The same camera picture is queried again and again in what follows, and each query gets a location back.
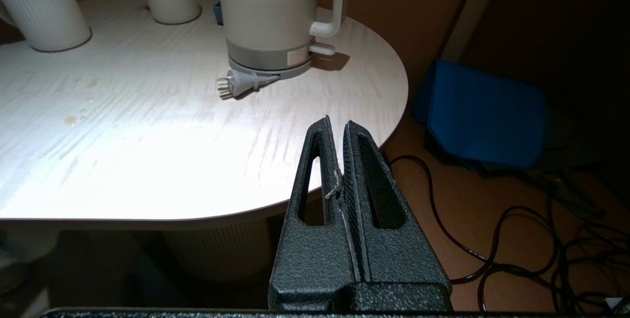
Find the water spot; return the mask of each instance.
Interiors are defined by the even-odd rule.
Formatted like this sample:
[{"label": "water spot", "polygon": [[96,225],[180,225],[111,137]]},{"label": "water spot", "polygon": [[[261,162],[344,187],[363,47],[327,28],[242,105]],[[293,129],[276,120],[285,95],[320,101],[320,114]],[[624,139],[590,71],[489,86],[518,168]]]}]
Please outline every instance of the water spot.
[{"label": "water spot", "polygon": [[92,173],[94,172],[94,170],[96,169],[96,166],[98,165],[98,161],[95,160],[94,163],[92,163],[92,169],[90,170],[90,175],[92,175]]},{"label": "water spot", "polygon": [[90,82],[90,84],[88,84],[88,88],[94,89],[94,87],[96,87],[99,82],[100,82],[100,80],[98,78],[92,79],[92,82]]},{"label": "water spot", "polygon": [[77,123],[77,118],[75,116],[68,116],[63,122],[66,125],[73,127]]}]

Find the mug handle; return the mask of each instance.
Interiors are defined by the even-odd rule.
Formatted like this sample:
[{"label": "mug handle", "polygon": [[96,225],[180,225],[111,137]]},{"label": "mug handle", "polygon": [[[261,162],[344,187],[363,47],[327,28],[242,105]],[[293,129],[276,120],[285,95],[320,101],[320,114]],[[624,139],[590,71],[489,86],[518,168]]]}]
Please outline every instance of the mug handle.
[{"label": "mug handle", "polygon": [[12,26],[18,26],[18,24],[15,23],[15,20],[11,18],[11,15],[9,15],[9,12],[4,7],[4,4],[2,4],[2,1],[0,1],[0,18]]}]

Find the kettle label sticker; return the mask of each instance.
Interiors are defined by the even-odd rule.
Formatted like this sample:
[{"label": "kettle label sticker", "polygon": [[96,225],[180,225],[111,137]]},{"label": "kettle label sticker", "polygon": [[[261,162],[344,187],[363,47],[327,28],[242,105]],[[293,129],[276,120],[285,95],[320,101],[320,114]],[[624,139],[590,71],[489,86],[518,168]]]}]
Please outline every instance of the kettle label sticker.
[{"label": "kettle label sticker", "polygon": [[294,64],[300,64],[302,62],[305,62],[308,57],[308,46],[302,47],[301,49],[288,51],[288,53],[286,53],[286,65],[293,66]]}]

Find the blue fabric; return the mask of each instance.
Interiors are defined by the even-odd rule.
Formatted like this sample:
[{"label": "blue fabric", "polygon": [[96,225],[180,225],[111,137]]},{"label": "blue fabric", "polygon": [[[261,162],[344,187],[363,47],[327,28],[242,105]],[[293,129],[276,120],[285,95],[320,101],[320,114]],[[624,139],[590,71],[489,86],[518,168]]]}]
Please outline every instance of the blue fabric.
[{"label": "blue fabric", "polygon": [[544,95],[530,85],[436,61],[411,114],[456,157],[527,169],[542,154]]},{"label": "blue fabric", "polygon": [[223,11],[221,10],[221,2],[214,4],[214,17],[217,19],[217,24],[223,25]]}]

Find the kettle base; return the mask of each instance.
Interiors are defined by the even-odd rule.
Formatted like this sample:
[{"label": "kettle base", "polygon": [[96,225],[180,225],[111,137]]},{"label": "kettle base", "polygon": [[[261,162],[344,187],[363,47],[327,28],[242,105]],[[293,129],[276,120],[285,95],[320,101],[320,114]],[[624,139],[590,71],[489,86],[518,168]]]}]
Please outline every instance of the kettle base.
[{"label": "kettle base", "polygon": [[231,57],[229,58],[229,64],[232,69],[236,69],[237,71],[245,73],[256,73],[259,76],[280,76],[281,79],[297,77],[300,74],[308,71],[308,69],[311,67],[312,61],[312,56],[309,56],[308,60],[306,60],[306,62],[300,64],[299,66],[291,67],[288,69],[279,69],[277,71],[267,71],[243,66],[242,64],[235,62]]}]

